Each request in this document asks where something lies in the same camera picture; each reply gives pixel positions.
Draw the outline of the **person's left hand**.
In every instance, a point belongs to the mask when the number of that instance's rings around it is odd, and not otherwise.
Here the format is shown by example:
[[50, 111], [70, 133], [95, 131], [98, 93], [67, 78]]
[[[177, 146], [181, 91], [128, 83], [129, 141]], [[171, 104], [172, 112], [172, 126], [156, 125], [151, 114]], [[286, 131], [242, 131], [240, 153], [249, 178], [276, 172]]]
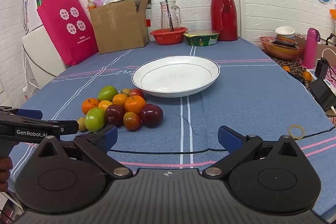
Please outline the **person's left hand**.
[[10, 171], [13, 168], [13, 162], [9, 157], [0, 158], [0, 191], [6, 192], [8, 190], [8, 180], [10, 178]]

